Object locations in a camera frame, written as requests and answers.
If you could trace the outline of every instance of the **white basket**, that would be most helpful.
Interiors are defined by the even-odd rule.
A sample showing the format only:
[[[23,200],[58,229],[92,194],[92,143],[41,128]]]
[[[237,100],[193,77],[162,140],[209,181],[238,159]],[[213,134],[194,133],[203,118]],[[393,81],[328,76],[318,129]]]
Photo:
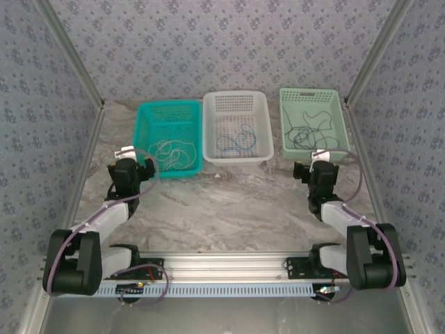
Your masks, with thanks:
[[[215,166],[248,166],[273,157],[269,109],[263,93],[207,93],[202,104],[204,159]]]

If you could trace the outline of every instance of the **light green basket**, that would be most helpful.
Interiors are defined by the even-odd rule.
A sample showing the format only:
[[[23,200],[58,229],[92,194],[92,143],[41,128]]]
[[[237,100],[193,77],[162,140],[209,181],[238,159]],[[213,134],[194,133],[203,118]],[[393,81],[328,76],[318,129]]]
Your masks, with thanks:
[[[284,159],[309,163],[316,149],[350,150],[336,90],[281,88],[280,117]],[[330,161],[345,156],[345,152],[331,152]]]

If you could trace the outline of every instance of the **patterned wallpaper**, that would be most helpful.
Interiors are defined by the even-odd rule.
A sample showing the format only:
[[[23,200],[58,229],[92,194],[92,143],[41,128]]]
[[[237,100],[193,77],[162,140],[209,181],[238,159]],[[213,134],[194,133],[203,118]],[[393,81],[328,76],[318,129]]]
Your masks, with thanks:
[[[32,0],[0,1],[0,333],[15,333],[96,115]]]
[[[390,221],[445,333],[445,4],[415,0],[354,107]]]
[[[104,99],[345,95],[393,0],[51,0]]]

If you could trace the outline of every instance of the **teal basket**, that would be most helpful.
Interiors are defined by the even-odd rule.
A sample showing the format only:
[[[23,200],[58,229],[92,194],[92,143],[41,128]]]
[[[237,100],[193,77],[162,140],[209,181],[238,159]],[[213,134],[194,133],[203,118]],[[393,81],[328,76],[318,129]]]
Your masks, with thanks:
[[[336,90],[281,88],[280,117],[284,159],[307,164],[316,150],[350,150]],[[331,152],[330,161],[338,162],[345,156],[345,152]]]
[[[141,104],[133,146],[156,157],[161,179],[195,176],[202,169],[201,104],[195,100]],[[136,156],[142,164],[145,157]]]

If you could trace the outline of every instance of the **marble surface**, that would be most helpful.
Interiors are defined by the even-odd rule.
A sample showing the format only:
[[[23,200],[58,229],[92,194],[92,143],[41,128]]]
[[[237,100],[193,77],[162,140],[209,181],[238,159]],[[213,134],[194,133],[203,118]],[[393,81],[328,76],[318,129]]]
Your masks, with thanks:
[[[137,105],[105,103],[104,123],[75,223],[102,204],[111,183],[106,166],[114,161],[114,151],[131,145]],[[292,178],[293,162],[282,159],[278,103],[268,105],[275,147],[270,161],[230,168],[205,161],[193,179],[160,181],[106,244],[129,243],[156,251],[306,251],[315,243],[344,243],[334,228],[309,212],[307,185]],[[337,195],[347,198],[358,177],[358,167],[341,166]],[[374,217],[366,185],[350,206]]]

